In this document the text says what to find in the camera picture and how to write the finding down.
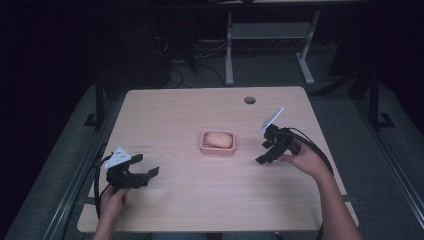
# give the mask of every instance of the wooden table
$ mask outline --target wooden table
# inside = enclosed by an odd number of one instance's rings
[[[245,97],[256,103],[246,104]],[[130,91],[116,121],[105,156],[122,146],[144,154],[133,173],[159,166],[148,187],[132,190],[121,213],[119,231],[222,232],[317,230],[321,225],[318,189],[308,175],[288,163],[260,165],[265,154],[262,122],[279,107],[274,124],[295,127],[328,156],[342,194],[346,190],[334,166],[313,109],[300,87],[209,88]],[[200,152],[204,130],[236,134],[232,156]],[[102,169],[100,189],[107,185]],[[351,204],[346,203],[352,216]],[[97,216],[85,204],[78,222],[93,232]]]

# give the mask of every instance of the brown oval object in basket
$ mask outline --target brown oval object in basket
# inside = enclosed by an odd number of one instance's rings
[[[231,135],[223,132],[210,132],[206,135],[206,143],[213,147],[230,148],[233,144]]]

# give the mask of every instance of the round grommet hole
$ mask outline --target round grommet hole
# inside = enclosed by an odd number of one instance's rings
[[[256,102],[256,98],[248,96],[248,97],[244,98],[244,102],[249,104],[249,105],[252,105]]]

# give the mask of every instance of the gray carpet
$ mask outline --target gray carpet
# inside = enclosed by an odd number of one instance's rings
[[[318,90],[332,81],[328,77],[335,45],[313,45],[308,62],[316,84],[304,83],[294,57],[295,48],[277,49],[268,54],[234,59],[234,87],[247,86],[302,86],[307,92]],[[224,74],[223,57],[198,60]],[[181,87],[222,87],[216,72],[198,66],[193,73],[189,67],[175,68],[184,76]],[[179,82],[174,72],[172,79]],[[376,134],[387,140],[396,157],[401,160],[405,173],[421,196],[424,193],[424,137],[403,112],[396,96],[386,88],[381,89],[380,110],[387,112],[396,128],[376,132],[364,117],[362,106],[367,98],[355,102],[348,97],[347,84],[325,97],[311,97],[314,108],[341,178],[353,201],[353,207],[365,239],[424,239],[424,230],[414,216],[400,190],[386,155],[377,143]],[[64,239],[91,239],[91,234],[77,230],[76,223],[82,210],[82,202],[93,182],[93,172],[78,173],[81,161],[92,161],[103,143],[107,143],[114,121],[119,113],[123,97],[107,101],[106,122],[99,131],[83,126],[90,113],[95,111],[94,88],[87,90],[75,108],[67,126],[48,158],[42,173],[29,193],[27,200],[12,225],[7,239],[42,239],[46,233]],[[75,174],[86,177],[81,186],[69,186]],[[64,199],[67,192],[78,192],[76,199]],[[64,200],[72,200],[63,206]],[[70,209],[69,219],[51,225],[57,214]],[[286,240],[314,239],[314,232],[284,232]],[[143,239],[146,234],[118,234],[116,239]]]

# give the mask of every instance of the person's arm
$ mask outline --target person's arm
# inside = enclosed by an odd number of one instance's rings
[[[362,239],[358,227],[347,209],[336,180],[331,175],[321,158],[306,144],[301,146],[298,155],[282,155],[280,160],[293,164],[302,172],[314,178],[321,198],[321,211],[324,226],[324,239]]]
[[[108,186],[101,196],[100,219],[93,239],[112,239],[119,224],[119,214],[127,199],[130,189],[116,190]]]

